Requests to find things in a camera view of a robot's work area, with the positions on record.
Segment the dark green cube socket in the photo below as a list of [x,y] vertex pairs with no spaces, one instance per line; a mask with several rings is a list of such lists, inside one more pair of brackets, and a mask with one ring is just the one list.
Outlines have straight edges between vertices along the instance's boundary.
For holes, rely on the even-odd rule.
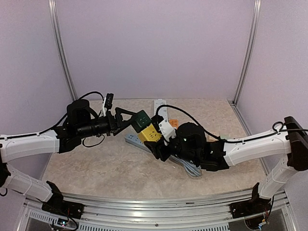
[[132,122],[132,127],[136,133],[140,133],[151,124],[151,119],[144,110],[137,112]]

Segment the yellow cube socket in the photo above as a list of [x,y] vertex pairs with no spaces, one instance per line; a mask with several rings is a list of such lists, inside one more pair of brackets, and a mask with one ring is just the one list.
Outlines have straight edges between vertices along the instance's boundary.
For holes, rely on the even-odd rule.
[[148,127],[143,129],[139,134],[138,138],[142,141],[153,141],[157,142],[162,137],[161,133],[157,132],[153,124],[150,124]]

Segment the mint green USB charger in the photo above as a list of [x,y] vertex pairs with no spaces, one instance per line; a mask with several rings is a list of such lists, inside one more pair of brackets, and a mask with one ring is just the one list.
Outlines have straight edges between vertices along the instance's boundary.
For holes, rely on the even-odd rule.
[[228,137],[225,136],[225,135],[220,135],[220,138],[223,139],[223,140],[227,140],[228,139]]

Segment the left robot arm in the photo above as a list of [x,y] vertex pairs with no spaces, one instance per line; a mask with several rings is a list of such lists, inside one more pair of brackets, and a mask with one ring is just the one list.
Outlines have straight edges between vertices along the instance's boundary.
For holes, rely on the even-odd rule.
[[38,154],[67,153],[88,137],[117,135],[133,123],[135,112],[122,108],[111,113],[113,94],[102,98],[100,113],[96,113],[84,97],[73,101],[66,114],[53,127],[36,133],[0,137],[0,186],[34,197],[57,214],[67,210],[67,202],[52,182],[37,180],[9,164],[9,161]]

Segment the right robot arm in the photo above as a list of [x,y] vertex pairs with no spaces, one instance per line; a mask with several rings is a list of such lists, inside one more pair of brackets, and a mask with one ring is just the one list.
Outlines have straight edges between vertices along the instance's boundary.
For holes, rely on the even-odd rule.
[[207,131],[195,118],[174,128],[156,113],[138,136],[156,159],[166,161],[173,155],[207,171],[281,154],[270,175],[253,187],[246,203],[252,214],[269,203],[293,175],[308,168],[308,131],[291,116],[274,123],[269,131],[227,140]]

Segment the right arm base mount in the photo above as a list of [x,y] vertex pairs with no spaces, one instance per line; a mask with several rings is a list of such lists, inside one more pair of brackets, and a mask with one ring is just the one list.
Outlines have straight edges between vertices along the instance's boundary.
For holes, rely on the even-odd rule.
[[250,215],[269,211],[271,208],[270,200],[252,201],[246,200],[230,204],[232,218],[242,218]]

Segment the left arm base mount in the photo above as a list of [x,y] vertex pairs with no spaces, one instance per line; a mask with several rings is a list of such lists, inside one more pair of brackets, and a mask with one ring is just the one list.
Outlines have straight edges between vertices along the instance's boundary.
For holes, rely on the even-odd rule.
[[84,207],[84,204],[63,200],[55,205],[43,202],[41,209],[52,214],[81,219]]

